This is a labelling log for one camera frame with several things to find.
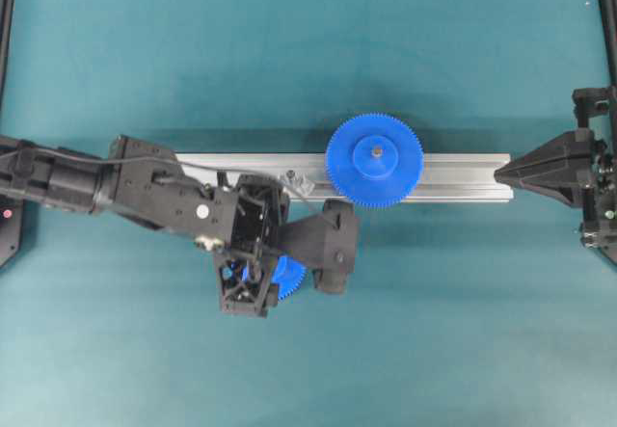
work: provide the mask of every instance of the metal plate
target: metal plate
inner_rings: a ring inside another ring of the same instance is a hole
[[[288,178],[309,200],[342,198],[328,179],[324,154],[181,153],[177,158],[181,162]],[[425,154],[420,182],[404,202],[508,202],[514,197],[512,190],[493,178],[494,171],[508,162],[509,154]],[[203,183],[216,184],[213,172],[186,166],[184,171]],[[235,183],[237,176],[230,173],[229,182]]]

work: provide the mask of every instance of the gear teeth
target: gear teeth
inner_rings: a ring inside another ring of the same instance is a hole
[[[366,198],[359,199],[358,197],[356,197],[356,194],[354,194],[354,192],[356,191],[355,189],[354,191],[347,191],[347,190],[344,190],[343,187],[341,187],[341,185],[339,184],[337,175],[334,173],[335,170],[331,167],[331,164],[328,158],[326,158],[326,173],[328,175],[328,178],[332,182],[333,186],[335,187],[336,191],[340,193],[341,195],[344,195],[352,203],[359,205],[359,206],[367,207],[367,208],[386,208],[391,205],[395,205],[396,203],[399,203],[400,201],[405,199],[417,186],[421,173],[423,171],[423,158],[422,158],[423,148],[414,130],[412,130],[412,128],[404,121],[397,119],[395,117],[392,117],[390,115],[383,114],[383,113],[368,113],[368,114],[360,114],[358,116],[355,116],[349,120],[346,120],[343,124],[341,124],[336,129],[335,133],[332,135],[330,141],[328,142],[328,147],[326,149],[326,155],[328,155],[328,153],[331,151],[332,145],[333,144],[336,145],[339,139],[339,136],[343,132],[348,132],[347,125],[350,122],[352,122],[353,120],[362,120],[365,118],[371,118],[372,120],[385,119],[388,121],[393,121],[399,125],[404,126],[409,131],[409,138],[413,140],[413,145],[417,146],[417,149],[419,149],[420,158],[419,158],[419,161],[417,162],[417,178],[411,179],[409,181],[409,183],[406,185],[409,187],[409,189],[405,192],[405,194],[397,195],[396,197],[393,197],[393,198],[385,198],[381,200],[379,199],[366,200]]]
[[[298,280],[293,284],[293,286],[289,288],[287,293],[279,296],[279,300],[285,300],[291,297],[293,293],[300,288],[300,285],[302,284],[302,281],[304,280],[305,275],[306,275],[306,272],[303,272],[302,276],[300,276]]]

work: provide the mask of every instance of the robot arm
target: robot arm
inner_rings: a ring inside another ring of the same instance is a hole
[[[202,185],[172,150],[125,136],[109,159],[0,137],[1,196],[88,214],[110,210],[193,240],[213,252],[223,312],[265,317],[278,302],[271,279],[282,255],[312,269],[317,289],[344,291],[359,226],[351,204],[326,200],[322,213],[288,224],[280,182],[242,174],[231,187],[224,171],[217,176],[218,186]]]

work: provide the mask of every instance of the black metal frame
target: black metal frame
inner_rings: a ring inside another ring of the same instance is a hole
[[[7,76],[14,0],[0,0],[0,106]],[[0,196],[0,267],[18,252],[23,220],[23,200]]]

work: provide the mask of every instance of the blue gear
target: blue gear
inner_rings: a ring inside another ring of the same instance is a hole
[[[386,114],[348,120],[326,149],[326,169],[335,188],[366,207],[388,207],[405,199],[419,182],[422,166],[416,134]]]
[[[284,300],[293,294],[305,278],[307,267],[290,256],[281,256],[272,274],[271,282],[279,285],[279,300]],[[249,277],[249,269],[242,270],[242,280]]]

